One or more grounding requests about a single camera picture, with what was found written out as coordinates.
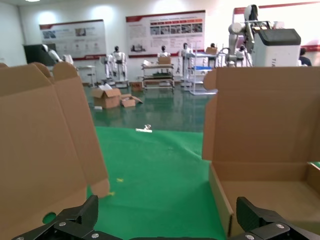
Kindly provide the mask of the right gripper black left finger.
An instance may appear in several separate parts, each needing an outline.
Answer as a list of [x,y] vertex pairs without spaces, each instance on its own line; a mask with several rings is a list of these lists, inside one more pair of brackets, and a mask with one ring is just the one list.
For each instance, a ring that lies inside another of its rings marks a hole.
[[91,195],[84,204],[62,210],[50,223],[15,236],[15,240],[99,240],[94,230],[99,198]]

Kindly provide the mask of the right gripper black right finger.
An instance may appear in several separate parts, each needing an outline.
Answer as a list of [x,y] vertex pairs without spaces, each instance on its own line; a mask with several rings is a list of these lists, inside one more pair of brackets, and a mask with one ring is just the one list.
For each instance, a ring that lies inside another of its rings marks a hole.
[[236,218],[243,232],[230,240],[320,240],[320,236],[284,219],[277,212],[253,205],[241,196],[236,200]]

